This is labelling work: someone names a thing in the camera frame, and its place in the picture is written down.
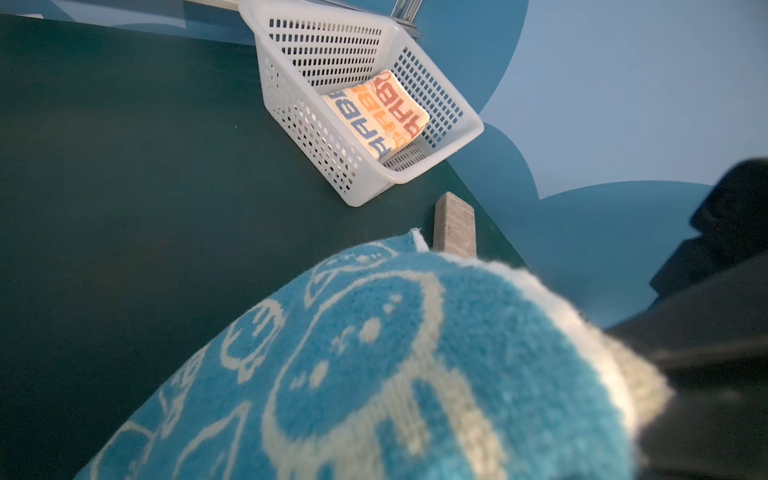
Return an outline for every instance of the laundry basket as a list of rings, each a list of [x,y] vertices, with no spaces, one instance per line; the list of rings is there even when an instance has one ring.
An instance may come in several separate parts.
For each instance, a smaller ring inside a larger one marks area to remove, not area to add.
[[[240,14],[256,36],[264,105],[348,205],[413,180],[483,131],[469,103],[390,18],[302,0],[240,0]],[[387,69],[430,121],[379,163],[320,95]]]

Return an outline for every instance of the basket rim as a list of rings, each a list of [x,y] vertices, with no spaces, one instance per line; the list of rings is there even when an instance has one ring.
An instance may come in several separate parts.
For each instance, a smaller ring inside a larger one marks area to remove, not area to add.
[[[293,80],[294,86],[299,88],[302,93],[305,96],[311,97],[315,96],[317,97],[316,107],[319,108],[320,111],[326,116],[326,121],[331,123],[331,125],[336,129],[338,134],[344,139],[344,141],[349,145],[356,145],[357,151],[359,153],[359,156],[368,163],[370,167],[373,168],[373,170],[376,171],[377,174],[381,175],[387,181],[390,181],[394,184],[406,184],[413,180],[414,178],[418,177],[419,175],[425,173],[430,168],[434,167],[436,164],[440,163],[450,155],[454,154],[458,149],[464,147],[466,144],[468,144],[470,141],[474,140],[477,136],[479,136],[483,130],[485,129],[485,125],[482,122],[482,119],[480,116],[475,112],[475,109],[472,108],[469,103],[464,99],[464,97],[461,95],[461,92],[458,91],[458,89],[451,83],[450,80],[448,80],[445,77],[445,74],[442,73],[440,68],[435,65],[434,61],[429,57],[429,55],[426,54],[422,50],[422,48],[415,42],[411,41],[408,45],[408,49],[413,50],[416,54],[419,55],[421,58],[425,58],[429,60],[429,63],[432,64],[434,69],[436,71],[440,72],[440,75],[443,77],[443,81],[447,84],[450,84],[451,87],[453,87],[453,90],[456,92],[456,96],[461,98],[463,103],[465,103],[468,106],[468,111],[465,111],[465,115],[469,114],[473,118],[476,118],[476,121],[479,123],[478,127],[475,127],[471,129],[469,132],[463,134],[461,137],[456,138],[453,142],[450,143],[450,145],[455,145],[456,148],[450,148],[450,147],[443,147],[440,150],[434,151],[427,155],[426,158],[421,160],[420,162],[412,165],[411,167],[406,168],[402,171],[396,171],[396,170],[390,170],[387,167],[384,167],[377,159],[375,159],[365,148],[365,145],[362,144],[353,133],[344,125],[343,122],[336,116],[336,114],[333,113],[331,108],[326,104],[326,102],[322,101],[322,98],[320,98],[320,95],[310,86],[310,83],[301,76],[299,73],[299,70],[293,67],[293,65],[288,60],[288,57],[283,55],[283,53],[280,51],[279,47],[277,46],[277,43],[274,41],[270,41],[269,35],[266,33],[266,30],[261,26],[259,21],[256,19],[256,16],[254,14],[254,9],[258,4],[266,5],[278,5],[278,6],[285,6],[287,2],[295,2],[300,3],[302,6],[306,6],[308,8],[317,8],[322,10],[330,10],[330,9],[336,9],[338,10],[339,7],[334,7],[330,5],[320,5],[316,4],[314,2],[306,2],[304,0],[240,0],[240,4],[238,6],[238,9],[240,11],[240,16],[243,17],[243,20],[246,22],[246,25],[253,31],[253,33],[256,35],[258,42],[260,43],[262,48],[265,48],[278,62],[278,64],[283,68],[284,71],[287,72],[288,76],[291,80]],[[411,39],[408,32],[401,26],[398,25],[397,22],[393,21],[391,18],[385,17],[383,15],[377,15],[373,13],[366,13],[366,12],[357,12],[353,10],[344,10],[345,15],[351,15],[361,18],[361,20],[365,18],[375,18],[378,22],[387,22],[393,28],[397,31],[397,35],[405,35],[408,37],[408,39]]]

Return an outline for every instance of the towel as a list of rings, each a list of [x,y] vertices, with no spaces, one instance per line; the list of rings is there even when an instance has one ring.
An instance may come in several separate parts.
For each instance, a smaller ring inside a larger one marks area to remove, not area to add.
[[[631,480],[639,386],[602,335],[527,271],[412,230],[245,312],[77,478]]]
[[[364,84],[323,95],[323,100],[379,162],[411,143],[429,122],[426,110],[389,70]]]

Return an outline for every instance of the white plastic basket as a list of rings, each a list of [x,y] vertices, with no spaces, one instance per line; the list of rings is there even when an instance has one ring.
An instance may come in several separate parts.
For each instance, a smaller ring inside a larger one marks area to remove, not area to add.
[[[264,105],[348,205],[413,180],[483,131],[469,103],[390,18],[300,0],[240,0],[240,14],[256,36]],[[386,69],[430,122],[381,164],[320,95]]]

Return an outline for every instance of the white fabric trim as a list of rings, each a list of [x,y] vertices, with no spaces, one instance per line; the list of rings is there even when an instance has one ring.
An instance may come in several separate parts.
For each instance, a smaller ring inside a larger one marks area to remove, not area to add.
[[[413,235],[413,243],[416,245],[416,251],[419,253],[429,252],[429,247],[422,237],[422,233],[418,228],[411,229],[411,235]]]
[[[513,270],[499,262],[486,263],[476,258],[464,258],[450,253],[441,257],[460,266],[485,270],[500,276],[520,289],[523,295],[538,306],[562,331],[578,351],[581,358],[589,362],[608,392],[614,407],[621,413],[627,434],[634,439],[637,434],[637,413],[627,382],[621,374],[615,358],[600,340],[589,331],[587,323],[576,309],[562,297],[555,295],[541,284],[538,278],[527,270]]]

